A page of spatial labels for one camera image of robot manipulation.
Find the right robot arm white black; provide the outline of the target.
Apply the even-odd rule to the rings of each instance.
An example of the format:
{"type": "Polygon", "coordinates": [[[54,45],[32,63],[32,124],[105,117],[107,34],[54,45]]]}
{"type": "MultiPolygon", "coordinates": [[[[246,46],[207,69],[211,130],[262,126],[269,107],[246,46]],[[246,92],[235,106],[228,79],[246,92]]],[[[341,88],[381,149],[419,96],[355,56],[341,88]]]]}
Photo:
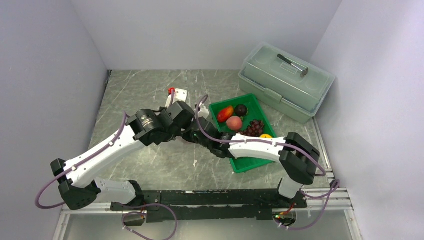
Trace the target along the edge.
{"type": "Polygon", "coordinates": [[[311,185],[317,176],[316,170],[325,174],[319,164],[320,152],[296,132],[286,137],[265,139],[245,136],[233,132],[220,132],[201,117],[193,120],[181,137],[207,148],[218,158],[256,158],[280,163],[287,175],[278,184],[276,203],[289,207],[303,186],[311,185]]]}

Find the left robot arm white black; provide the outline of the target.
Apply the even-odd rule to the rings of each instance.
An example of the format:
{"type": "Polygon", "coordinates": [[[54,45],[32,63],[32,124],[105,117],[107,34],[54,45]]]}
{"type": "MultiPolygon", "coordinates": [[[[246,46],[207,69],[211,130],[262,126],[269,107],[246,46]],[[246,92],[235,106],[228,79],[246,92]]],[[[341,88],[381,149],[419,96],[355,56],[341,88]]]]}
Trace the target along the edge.
{"type": "Polygon", "coordinates": [[[194,110],[183,101],[159,110],[141,109],[135,115],[125,116],[114,134],[89,151],[71,160],[53,161],[51,168],[58,178],[65,205],[80,210],[92,203],[112,202],[139,209],[144,194],[135,180],[117,182],[98,175],[130,153],[182,136],[194,117],[194,110]]]}

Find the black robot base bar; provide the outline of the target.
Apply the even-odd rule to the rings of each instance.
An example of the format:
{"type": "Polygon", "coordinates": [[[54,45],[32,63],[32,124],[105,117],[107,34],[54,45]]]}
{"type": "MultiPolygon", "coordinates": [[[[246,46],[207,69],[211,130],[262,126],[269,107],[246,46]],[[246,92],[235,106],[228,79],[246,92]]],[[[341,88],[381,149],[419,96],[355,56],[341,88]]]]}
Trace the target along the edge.
{"type": "Polygon", "coordinates": [[[268,221],[279,211],[305,209],[307,202],[297,193],[284,198],[271,189],[150,190],[127,205],[112,202],[111,211],[145,211],[147,223],[173,220],[255,219],[268,221]]]}

